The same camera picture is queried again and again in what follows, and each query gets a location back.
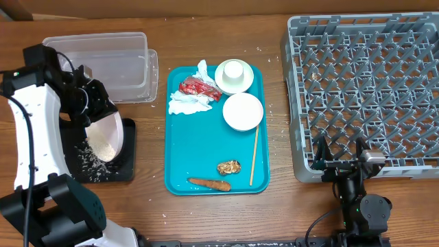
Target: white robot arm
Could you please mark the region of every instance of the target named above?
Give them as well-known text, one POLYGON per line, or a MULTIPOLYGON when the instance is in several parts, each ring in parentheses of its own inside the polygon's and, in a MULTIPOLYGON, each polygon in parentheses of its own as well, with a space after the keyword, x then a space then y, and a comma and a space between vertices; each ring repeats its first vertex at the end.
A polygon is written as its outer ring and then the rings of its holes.
POLYGON ((134 229, 121 227, 106 219, 99 198, 70 177, 62 139, 60 112, 70 116, 75 128, 109 117, 120 120, 101 82, 90 79, 84 67, 64 72, 58 53, 44 45, 23 50, 26 66, 3 76, 3 94, 20 103, 30 116, 34 140, 35 179, 29 187, 29 137, 20 108, 9 105, 16 123, 19 153, 15 192, 0 198, 1 214, 23 234, 26 195, 33 193, 29 222, 29 241, 35 247, 102 246, 144 247, 145 238, 134 229), (45 201, 57 206, 39 211, 45 201))

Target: blue tray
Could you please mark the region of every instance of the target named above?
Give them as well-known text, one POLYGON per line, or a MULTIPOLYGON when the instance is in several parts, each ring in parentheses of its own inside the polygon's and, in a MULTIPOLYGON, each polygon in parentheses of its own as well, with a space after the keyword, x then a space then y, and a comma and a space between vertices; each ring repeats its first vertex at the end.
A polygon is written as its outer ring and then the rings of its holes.
MULTIPOLYGON (((208 66, 208 75, 215 77, 217 66, 208 66)), ((256 96, 265 109, 261 72, 252 66, 254 81, 247 93, 256 96)), ((233 130, 222 116, 222 107, 228 98, 222 95, 219 102, 212 102, 212 109, 192 115, 169 115, 171 93, 197 67, 178 67, 167 79, 166 140, 165 140, 165 184, 173 194, 179 196, 218 195, 235 193, 259 193, 270 182, 268 159, 267 121, 265 114, 259 124, 256 161, 254 163, 253 186, 250 173, 253 159, 255 129, 247 132, 233 130), (217 165, 224 161, 237 160, 241 172, 222 176, 217 165), (188 178, 225 180, 232 185, 229 192, 216 191, 187 182, 188 178)))

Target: wooden chopstick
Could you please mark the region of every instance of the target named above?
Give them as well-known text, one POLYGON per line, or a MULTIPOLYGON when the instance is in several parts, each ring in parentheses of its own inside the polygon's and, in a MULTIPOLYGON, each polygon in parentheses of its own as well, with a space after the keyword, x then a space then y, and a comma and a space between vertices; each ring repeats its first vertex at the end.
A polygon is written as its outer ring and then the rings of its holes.
POLYGON ((254 160, 256 159, 256 147, 258 146, 258 133, 259 133, 259 124, 256 127, 256 137, 254 138, 254 150, 253 150, 252 173, 250 175, 250 186, 253 185, 254 160))

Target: dish rack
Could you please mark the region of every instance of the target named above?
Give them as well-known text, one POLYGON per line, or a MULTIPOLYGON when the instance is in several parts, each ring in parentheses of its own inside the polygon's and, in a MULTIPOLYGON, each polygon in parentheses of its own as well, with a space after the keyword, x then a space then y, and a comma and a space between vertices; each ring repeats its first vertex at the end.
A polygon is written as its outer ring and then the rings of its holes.
POLYGON ((281 41, 294 173, 324 136, 334 158, 355 159, 362 137, 387 160, 377 177, 439 177, 439 13, 294 16, 281 41))

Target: red plastic wrapper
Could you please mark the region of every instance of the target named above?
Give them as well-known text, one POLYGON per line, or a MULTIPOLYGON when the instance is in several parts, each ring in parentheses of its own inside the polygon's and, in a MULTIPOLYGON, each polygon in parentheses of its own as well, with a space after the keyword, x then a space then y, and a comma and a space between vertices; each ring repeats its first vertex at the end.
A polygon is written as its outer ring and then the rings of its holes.
POLYGON ((209 86, 202 80, 193 78, 191 76, 186 78, 184 82, 180 83, 178 90, 181 93, 185 93, 187 95, 206 95, 213 98, 217 102, 221 99, 222 96, 222 93, 213 86, 209 86))

